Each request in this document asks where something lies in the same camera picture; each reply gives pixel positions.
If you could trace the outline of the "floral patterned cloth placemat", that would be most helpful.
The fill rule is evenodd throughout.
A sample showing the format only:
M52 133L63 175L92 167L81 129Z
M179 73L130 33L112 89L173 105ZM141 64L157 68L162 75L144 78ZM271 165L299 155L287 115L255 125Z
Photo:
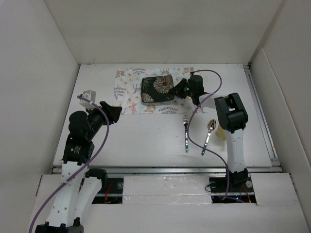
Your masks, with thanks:
M120 68L116 71L113 106L121 106L123 114L189 114L195 109L190 97L181 99L175 97L165 102L143 103L142 100L155 100L151 94L141 91L148 84L143 84L143 78L168 76L177 85L183 78L188 79L192 71L199 67L170 67L170 68Z

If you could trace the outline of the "black floral square plate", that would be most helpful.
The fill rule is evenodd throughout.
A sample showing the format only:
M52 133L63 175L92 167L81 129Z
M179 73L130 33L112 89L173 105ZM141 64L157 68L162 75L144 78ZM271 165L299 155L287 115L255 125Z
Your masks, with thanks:
M170 90L174 88L171 75L145 77L141 81L141 101L143 103L158 103L172 101L174 94Z

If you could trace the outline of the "silver fork teal handle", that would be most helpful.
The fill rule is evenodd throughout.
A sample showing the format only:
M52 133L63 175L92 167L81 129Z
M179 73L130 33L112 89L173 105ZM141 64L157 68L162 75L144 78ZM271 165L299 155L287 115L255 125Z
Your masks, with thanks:
M184 125L184 132L185 132L185 152L189 152L189 139L188 139L188 123L189 123L189 116L185 114L183 116L183 125Z

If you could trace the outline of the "silver spoon teal handle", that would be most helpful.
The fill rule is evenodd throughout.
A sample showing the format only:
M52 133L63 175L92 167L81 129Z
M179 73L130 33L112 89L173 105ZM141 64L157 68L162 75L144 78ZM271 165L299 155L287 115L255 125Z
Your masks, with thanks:
M208 123L208 125L207 125L208 133L207 133L207 136L206 136L206 139L205 139L205 143L204 143L204 145L203 145L203 149L202 149L202 152L201 152L201 155L202 155L202 156L205 155L205 151L206 151L206 149L207 149L207 145L208 145L208 142L209 142L211 133L215 130L216 125L217 125L217 122L216 122L215 119L212 119L212 120Z

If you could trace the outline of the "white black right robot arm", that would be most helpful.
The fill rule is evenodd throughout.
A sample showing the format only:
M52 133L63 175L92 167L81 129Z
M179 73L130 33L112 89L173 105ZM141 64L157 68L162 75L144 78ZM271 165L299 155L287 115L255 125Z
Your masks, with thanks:
M196 106L202 103L204 107L216 109L219 125L226 136L229 175L225 178L225 186L230 191L236 191L248 180L243 154L243 134L248 114L239 94L220 96L215 92L207 93L204 91L203 78L193 74L188 80L182 79L169 93L182 99L191 97Z

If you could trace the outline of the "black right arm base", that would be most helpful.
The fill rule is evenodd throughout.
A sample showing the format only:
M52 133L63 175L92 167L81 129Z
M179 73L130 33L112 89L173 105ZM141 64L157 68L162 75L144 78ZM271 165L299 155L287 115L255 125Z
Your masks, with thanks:
M257 203L251 177L237 187L229 187L227 191L226 177L210 177L205 190L211 195L211 202L217 203Z

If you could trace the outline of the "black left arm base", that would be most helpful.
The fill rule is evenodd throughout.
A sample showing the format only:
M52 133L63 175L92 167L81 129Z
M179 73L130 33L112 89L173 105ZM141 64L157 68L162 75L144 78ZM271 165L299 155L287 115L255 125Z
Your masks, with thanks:
M122 204L123 178L108 178L108 185L95 196L92 204Z

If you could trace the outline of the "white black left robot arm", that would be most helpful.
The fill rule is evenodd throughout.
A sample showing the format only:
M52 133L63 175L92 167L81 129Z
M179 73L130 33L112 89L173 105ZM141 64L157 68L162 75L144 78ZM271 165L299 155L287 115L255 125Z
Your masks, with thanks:
M85 111L76 111L69 117L61 184L42 204L38 213L54 198L51 211L44 224L31 222L31 233L82 233L84 227L81 221L87 208L98 192L108 188L106 170L88 168L99 154L94 151L92 139L103 125L109 128L119 120L122 107L110 106L104 101L96 105L85 98L80 98L80 104Z

